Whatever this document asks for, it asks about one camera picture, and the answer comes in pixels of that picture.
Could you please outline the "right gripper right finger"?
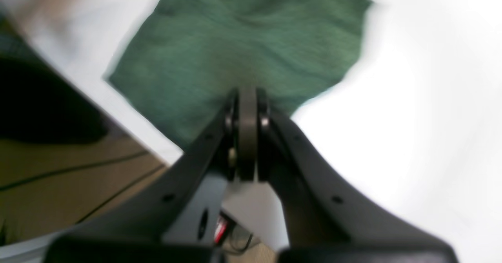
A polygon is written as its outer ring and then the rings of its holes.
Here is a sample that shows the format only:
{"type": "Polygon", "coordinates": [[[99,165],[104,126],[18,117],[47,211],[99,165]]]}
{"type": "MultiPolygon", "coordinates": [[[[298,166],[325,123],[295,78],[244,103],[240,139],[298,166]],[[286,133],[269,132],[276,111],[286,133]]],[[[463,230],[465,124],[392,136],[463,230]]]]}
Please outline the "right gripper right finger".
{"type": "Polygon", "coordinates": [[[279,263],[457,263],[448,243],[371,201],[256,91],[258,179],[280,199],[289,247],[279,263]]]}

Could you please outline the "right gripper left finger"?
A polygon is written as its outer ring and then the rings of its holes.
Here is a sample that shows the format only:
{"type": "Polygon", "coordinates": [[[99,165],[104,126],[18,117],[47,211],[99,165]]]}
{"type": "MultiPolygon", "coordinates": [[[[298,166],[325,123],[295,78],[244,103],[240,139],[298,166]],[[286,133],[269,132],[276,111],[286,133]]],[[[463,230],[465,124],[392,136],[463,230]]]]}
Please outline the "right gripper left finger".
{"type": "Polygon", "coordinates": [[[215,229],[227,185],[252,181],[258,95],[232,91],[189,149],[144,191],[50,245],[45,263],[224,263],[215,229]]]}

